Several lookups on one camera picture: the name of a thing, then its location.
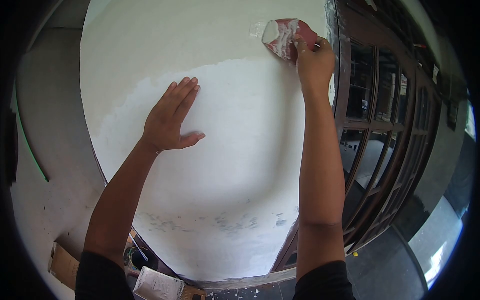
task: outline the right hand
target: right hand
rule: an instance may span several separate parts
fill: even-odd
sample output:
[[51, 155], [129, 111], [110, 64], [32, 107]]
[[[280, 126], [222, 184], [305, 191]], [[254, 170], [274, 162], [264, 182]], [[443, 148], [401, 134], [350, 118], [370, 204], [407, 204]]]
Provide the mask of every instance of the right hand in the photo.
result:
[[335, 54], [325, 38], [319, 36], [315, 43], [320, 47], [310, 51], [305, 40], [295, 34], [297, 66], [302, 90], [317, 94], [328, 92], [330, 77], [335, 68]]

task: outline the plastered wall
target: plastered wall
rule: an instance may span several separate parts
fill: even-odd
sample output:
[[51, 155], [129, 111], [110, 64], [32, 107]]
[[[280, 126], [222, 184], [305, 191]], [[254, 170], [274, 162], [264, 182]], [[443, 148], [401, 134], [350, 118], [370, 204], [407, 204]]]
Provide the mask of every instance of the plastered wall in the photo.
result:
[[160, 154], [133, 221], [176, 273], [219, 281], [272, 267], [298, 215], [304, 105], [295, 66], [261, 36], [279, 18], [300, 18], [328, 36], [333, 9], [324, 0], [90, 3], [81, 94], [107, 180], [168, 84], [196, 76], [201, 85], [182, 133], [206, 138]]

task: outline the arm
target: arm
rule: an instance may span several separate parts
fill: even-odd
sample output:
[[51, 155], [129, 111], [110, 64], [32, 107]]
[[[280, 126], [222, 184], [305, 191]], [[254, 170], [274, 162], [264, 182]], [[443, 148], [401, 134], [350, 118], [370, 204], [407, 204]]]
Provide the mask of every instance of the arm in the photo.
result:
[[180, 136], [180, 126], [195, 100], [197, 79], [185, 77], [168, 87], [147, 117], [144, 133], [104, 189], [90, 218], [84, 251], [102, 255], [123, 268], [123, 249], [132, 226], [140, 193], [157, 154], [183, 149], [205, 137]]
[[345, 260], [342, 211], [345, 182], [328, 85], [335, 55], [319, 37], [316, 52], [296, 35], [298, 73], [305, 100], [300, 167], [297, 280], [326, 263]]

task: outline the black sleeve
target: black sleeve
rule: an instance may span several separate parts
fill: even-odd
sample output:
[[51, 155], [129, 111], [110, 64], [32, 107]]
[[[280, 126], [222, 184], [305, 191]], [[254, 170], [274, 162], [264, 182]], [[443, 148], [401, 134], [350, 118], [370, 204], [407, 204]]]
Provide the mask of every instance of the black sleeve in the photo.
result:
[[133, 294], [119, 265], [101, 255], [82, 252], [75, 280], [75, 300], [129, 299]]
[[345, 262], [324, 264], [302, 276], [295, 286], [293, 299], [354, 300]]

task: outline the green line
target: green line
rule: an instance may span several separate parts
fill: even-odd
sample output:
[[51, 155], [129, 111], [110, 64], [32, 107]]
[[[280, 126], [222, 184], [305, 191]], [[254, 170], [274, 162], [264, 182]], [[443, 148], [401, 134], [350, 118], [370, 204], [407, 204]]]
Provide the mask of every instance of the green line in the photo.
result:
[[22, 125], [22, 119], [20, 118], [20, 110], [18, 109], [18, 101], [17, 101], [17, 85], [16, 82], [13, 84], [13, 92], [14, 92], [14, 98], [15, 98], [15, 107], [17, 109], [17, 116], [18, 116], [18, 124], [20, 125], [20, 130], [22, 131], [22, 134], [24, 136], [25, 142], [27, 143], [27, 148], [28, 151], [30, 152], [30, 155], [33, 158], [33, 161], [35, 161], [36, 167], [42, 173], [43, 179], [45, 179], [46, 182], [48, 182], [48, 178], [45, 176], [45, 173], [43, 173], [42, 168], [38, 164], [37, 160], [35, 159], [35, 155], [33, 155], [32, 148], [30, 148], [30, 144], [28, 143], [27, 136], [25, 135], [24, 127]]

